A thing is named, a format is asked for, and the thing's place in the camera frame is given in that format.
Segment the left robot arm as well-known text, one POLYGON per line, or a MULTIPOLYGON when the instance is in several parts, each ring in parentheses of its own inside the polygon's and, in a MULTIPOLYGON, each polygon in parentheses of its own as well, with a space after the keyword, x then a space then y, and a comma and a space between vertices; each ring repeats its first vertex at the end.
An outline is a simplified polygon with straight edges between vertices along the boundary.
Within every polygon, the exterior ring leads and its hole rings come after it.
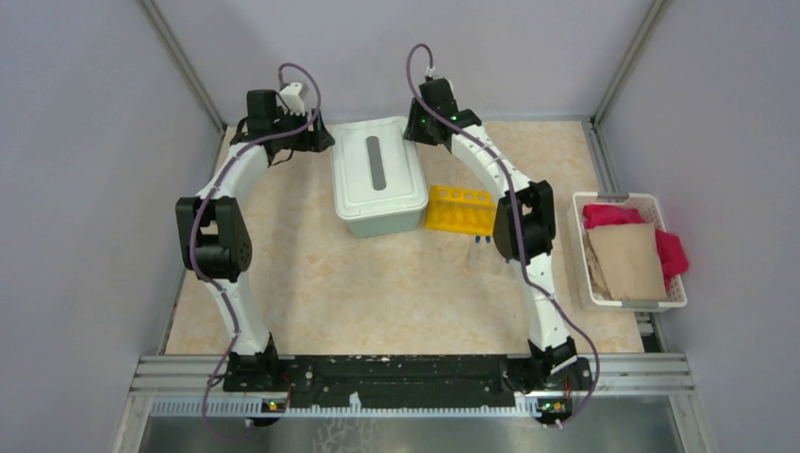
POLYGON ((305 90, 292 82, 248 92, 247 114, 220 168, 197 195, 175 204, 184 264, 213 294, 230 332, 225 373, 262 391, 280 383, 283 366, 248 281, 254 247, 241 203, 279 152, 321 153, 334 144, 319 108, 306 105, 305 90))

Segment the white plastic lid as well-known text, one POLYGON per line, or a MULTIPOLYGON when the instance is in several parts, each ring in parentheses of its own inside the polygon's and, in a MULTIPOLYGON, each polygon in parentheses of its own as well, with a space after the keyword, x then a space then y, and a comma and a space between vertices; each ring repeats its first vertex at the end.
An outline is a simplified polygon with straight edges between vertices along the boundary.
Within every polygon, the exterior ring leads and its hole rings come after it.
POLYGON ((404 139, 407 125, 406 117, 392 116, 333 128, 335 211, 343 221, 419 213, 427 206, 416 143, 404 139))

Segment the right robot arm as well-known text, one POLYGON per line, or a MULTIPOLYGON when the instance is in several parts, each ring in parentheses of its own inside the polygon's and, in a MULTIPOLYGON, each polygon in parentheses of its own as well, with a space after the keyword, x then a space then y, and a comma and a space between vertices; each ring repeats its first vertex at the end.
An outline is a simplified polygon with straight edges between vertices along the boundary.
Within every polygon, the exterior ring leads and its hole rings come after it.
POLYGON ((531 376, 540 387, 555 389, 567 378, 577 353, 556 299, 554 190, 547 181, 522 173, 494 144, 477 115, 458 107, 448 79, 428 76, 412 94, 405 138, 444 146, 491 195, 495 204, 492 242, 504 259, 520 266, 531 376))

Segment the yellow test tube rack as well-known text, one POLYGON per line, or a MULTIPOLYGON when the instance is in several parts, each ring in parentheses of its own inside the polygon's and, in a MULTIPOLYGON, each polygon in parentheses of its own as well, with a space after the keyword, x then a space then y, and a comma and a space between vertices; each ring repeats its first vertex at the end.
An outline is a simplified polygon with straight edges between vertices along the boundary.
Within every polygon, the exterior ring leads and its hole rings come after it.
POLYGON ((489 192, 432 185, 428 192, 425 228, 491 237, 497 205, 489 192))

